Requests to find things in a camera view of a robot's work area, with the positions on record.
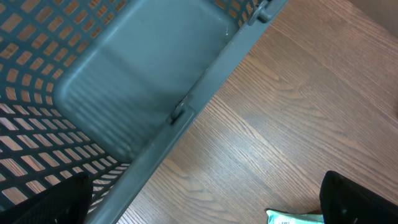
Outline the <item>teal white packet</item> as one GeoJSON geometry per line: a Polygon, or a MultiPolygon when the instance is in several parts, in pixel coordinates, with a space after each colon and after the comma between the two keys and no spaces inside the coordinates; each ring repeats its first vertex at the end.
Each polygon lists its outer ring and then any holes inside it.
{"type": "Polygon", "coordinates": [[[324,224],[323,215],[293,214],[267,210],[268,224],[324,224]]]}

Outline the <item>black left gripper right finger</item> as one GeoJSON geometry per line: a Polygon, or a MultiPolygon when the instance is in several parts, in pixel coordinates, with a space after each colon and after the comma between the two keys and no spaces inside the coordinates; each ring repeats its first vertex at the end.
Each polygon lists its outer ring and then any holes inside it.
{"type": "Polygon", "coordinates": [[[320,189],[325,224],[397,224],[397,205],[329,170],[320,189]]]}

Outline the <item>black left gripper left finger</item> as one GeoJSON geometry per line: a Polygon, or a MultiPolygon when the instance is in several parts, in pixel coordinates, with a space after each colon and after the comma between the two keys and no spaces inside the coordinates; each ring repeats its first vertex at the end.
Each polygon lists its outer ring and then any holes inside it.
{"type": "Polygon", "coordinates": [[[91,179],[88,174],[80,172],[1,212],[1,223],[82,224],[92,193],[91,179]]]}

